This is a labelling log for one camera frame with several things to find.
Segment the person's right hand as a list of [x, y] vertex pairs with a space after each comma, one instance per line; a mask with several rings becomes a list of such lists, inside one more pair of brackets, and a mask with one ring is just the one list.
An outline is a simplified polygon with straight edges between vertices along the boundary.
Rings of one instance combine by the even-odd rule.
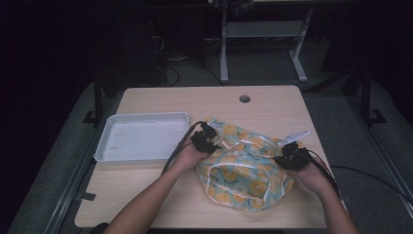
[[309, 163], [300, 171], [288, 170], [290, 176], [298, 177], [303, 184], [317, 195], [321, 195], [330, 188], [330, 183], [320, 169]]

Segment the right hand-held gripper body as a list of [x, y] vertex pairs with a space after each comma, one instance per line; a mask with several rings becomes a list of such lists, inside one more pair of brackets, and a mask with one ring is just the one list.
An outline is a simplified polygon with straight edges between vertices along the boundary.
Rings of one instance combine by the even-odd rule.
[[298, 140], [309, 134], [309, 131], [304, 131], [296, 134], [289, 134], [278, 142], [278, 146], [282, 150], [284, 160], [278, 162], [286, 162], [292, 170], [302, 170], [309, 163], [311, 156], [304, 147], [300, 147]]

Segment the white plastic tray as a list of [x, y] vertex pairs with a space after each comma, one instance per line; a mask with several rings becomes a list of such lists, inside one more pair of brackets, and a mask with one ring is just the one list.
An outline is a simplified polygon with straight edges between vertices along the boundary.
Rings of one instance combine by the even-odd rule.
[[166, 162], [189, 123], [185, 112], [113, 115], [106, 120], [94, 158], [103, 164]]

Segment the black metal stand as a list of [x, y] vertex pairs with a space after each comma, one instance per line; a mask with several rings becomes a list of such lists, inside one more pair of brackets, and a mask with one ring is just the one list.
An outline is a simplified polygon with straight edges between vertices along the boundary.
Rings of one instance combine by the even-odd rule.
[[386, 119], [379, 109], [374, 109], [371, 104], [372, 80], [370, 72], [365, 67], [353, 67], [349, 77], [342, 87], [346, 97], [355, 98], [359, 95], [358, 113], [361, 120], [367, 125], [386, 123]]
[[88, 111], [83, 122], [88, 124], [93, 124], [97, 127], [100, 123], [103, 114], [102, 107], [102, 86], [99, 78], [99, 73], [97, 72], [94, 76], [94, 109]]

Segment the teal orange patterned cloth bag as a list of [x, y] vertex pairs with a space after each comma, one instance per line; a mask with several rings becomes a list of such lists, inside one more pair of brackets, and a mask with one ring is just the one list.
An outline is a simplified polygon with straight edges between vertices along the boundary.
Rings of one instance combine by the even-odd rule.
[[196, 166], [206, 195], [213, 202], [247, 212], [270, 209], [294, 185], [294, 178], [275, 158], [278, 140], [208, 118], [217, 131], [218, 148]]

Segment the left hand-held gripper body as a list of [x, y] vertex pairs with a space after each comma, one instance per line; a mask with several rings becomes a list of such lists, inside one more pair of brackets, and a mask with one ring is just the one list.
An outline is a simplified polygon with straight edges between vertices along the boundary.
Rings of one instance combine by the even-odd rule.
[[217, 143], [218, 132], [205, 121], [201, 121], [200, 125], [201, 129], [192, 134], [191, 141], [197, 150], [212, 154], [220, 148]]

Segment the aluminium rail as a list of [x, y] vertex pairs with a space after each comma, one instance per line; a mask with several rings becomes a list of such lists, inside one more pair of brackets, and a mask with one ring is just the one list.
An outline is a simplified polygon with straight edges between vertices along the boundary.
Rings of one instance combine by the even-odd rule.
[[384, 145], [379, 140], [378, 136], [373, 130], [371, 123], [365, 121], [361, 117], [361, 111], [358, 109], [355, 99], [353, 97], [346, 97], [346, 102], [355, 115], [362, 130], [367, 135], [368, 139], [375, 148], [375, 151], [379, 155], [379, 158], [382, 161], [383, 167], [391, 181], [391, 184], [396, 188], [401, 203], [409, 213], [410, 217], [413, 219], [413, 191], [407, 186], [407, 183], [405, 182], [393, 159], [391, 158], [391, 154], [385, 149]]
[[100, 122], [86, 123], [84, 119], [95, 108], [95, 103], [93, 97], [79, 98], [52, 148], [48, 162], [44, 164], [45, 173], [51, 178], [48, 195], [52, 196], [53, 188], [56, 202], [47, 215], [42, 234], [59, 233], [93, 162], [104, 125]]

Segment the person's left hand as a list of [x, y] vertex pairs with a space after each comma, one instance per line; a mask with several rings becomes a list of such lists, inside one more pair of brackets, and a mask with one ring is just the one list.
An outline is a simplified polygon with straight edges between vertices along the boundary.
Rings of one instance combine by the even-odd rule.
[[187, 139], [184, 141], [184, 145], [180, 148], [169, 168], [174, 172], [183, 174], [184, 172], [194, 168], [201, 160], [208, 156], [209, 153], [199, 151], [193, 144], [192, 140]]

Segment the white metal desk frame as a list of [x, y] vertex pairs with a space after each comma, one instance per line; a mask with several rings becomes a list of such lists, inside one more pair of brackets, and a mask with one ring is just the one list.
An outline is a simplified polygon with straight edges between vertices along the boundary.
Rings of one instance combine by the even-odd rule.
[[255, 20], [229, 21], [228, 16], [239, 18], [248, 11], [253, 11], [257, 4], [282, 3], [284, 0], [210, 0], [215, 8], [222, 10], [220, 81], [229, 82], [227, 39], [233, 38], [296, 38], [297, 43], [289, 51], [290, 60], [300, 82], [308, 81], [300, 61], [300, 52], [313, 15], [313, 8], [306, 10], [299, 20]]

